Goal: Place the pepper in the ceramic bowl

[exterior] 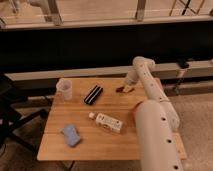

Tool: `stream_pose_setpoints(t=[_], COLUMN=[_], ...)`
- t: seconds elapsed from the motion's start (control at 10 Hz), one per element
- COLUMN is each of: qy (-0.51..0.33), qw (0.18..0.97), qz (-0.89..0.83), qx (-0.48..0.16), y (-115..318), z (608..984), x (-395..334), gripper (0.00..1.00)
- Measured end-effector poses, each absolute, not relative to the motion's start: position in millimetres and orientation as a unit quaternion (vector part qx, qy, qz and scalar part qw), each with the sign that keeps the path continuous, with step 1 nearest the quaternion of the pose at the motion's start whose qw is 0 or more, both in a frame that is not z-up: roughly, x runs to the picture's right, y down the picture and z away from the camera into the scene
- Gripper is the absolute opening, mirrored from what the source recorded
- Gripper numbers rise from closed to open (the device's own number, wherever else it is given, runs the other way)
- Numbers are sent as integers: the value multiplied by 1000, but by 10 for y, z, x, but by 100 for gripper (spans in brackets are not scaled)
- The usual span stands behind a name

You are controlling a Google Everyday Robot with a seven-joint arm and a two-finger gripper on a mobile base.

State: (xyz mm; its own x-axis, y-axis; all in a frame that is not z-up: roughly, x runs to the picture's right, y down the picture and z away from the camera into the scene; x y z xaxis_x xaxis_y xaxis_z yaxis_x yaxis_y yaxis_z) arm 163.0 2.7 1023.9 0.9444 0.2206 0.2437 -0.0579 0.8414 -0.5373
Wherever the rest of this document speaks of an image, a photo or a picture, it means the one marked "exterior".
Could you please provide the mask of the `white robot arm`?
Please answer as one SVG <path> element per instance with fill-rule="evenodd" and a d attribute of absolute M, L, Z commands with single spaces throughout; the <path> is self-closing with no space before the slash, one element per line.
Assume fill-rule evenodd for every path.
<path fill-rule="evenodd" d="M 180 119 L 151 74 L 154 67 L 154 60 L 135 57 L 124 83 L 133 86 L 140 81 L 148 97 L 134 109 L 141 168 L 142 171 L 184 171 L 173 136 Z"/>

